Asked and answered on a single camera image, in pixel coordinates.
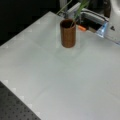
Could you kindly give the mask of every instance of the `white table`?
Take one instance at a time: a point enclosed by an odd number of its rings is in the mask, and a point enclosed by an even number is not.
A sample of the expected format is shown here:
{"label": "white table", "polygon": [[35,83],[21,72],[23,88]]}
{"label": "white table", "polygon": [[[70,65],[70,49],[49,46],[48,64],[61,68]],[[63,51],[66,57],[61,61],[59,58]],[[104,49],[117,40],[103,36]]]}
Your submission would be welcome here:
{"label": "white table", "polygon": [[120,46],[77,29],[60,43],[49,12],[0,48],[0,80],[42,120],[119,120]]}

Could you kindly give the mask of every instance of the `copper cup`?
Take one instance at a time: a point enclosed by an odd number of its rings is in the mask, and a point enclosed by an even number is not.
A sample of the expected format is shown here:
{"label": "copper cup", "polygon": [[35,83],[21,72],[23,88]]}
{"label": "copper cup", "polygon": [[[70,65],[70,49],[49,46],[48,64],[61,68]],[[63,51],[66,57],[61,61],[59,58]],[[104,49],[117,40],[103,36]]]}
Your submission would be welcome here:
{"label": "copper cup", "polygon": [[76,42],[76,23],[72,19],[65,19],[60,23],[61,43],[66,48],[71,48]]}

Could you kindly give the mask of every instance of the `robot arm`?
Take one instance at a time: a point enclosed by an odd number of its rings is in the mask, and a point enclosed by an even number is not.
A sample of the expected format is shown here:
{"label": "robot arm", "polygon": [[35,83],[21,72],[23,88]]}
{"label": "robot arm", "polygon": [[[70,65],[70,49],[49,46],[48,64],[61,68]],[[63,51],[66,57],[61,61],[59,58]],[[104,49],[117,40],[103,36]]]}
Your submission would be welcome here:
{"label": "robot arm", "polygon": [[111,14],[105,37],[120,44],[120,0],[111,1]]}

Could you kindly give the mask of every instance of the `white surface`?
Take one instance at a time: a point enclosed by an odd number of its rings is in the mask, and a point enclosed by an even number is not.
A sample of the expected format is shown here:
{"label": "white surface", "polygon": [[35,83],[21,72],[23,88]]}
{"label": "white surface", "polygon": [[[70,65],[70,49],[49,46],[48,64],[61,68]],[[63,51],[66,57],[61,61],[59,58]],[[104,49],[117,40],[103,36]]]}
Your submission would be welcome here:
{"label": "white surface", "polygon": [[77,29],[64,48],[60,21],[49,12],[1,46],[0,80],[42,120],[119,120],[120,46]]}

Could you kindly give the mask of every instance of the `black cable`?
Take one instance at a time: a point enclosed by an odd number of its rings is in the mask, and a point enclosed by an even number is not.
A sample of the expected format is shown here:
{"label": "black cable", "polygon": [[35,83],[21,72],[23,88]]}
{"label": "black cable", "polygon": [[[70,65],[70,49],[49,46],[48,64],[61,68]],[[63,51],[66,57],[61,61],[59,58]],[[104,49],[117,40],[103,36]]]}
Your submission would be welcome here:
{"label": "black cable", "polygon": [[107,19],[105,19],[105,17],[102,17],[101,15],[98,15],[98,14],[96,14],[96,13],[94,13],[94,12],[87,11],[87,10],[86,10],[86,11],[85,11],[85,10],[83,10],[83,11],[81,11],[81,12],[91,13],[91,14],[93,14],[93,15],[96,15],[96,16],[98,16],[98,17],[100,17],[100,18],[104,19],[104,21],[109,22]]}

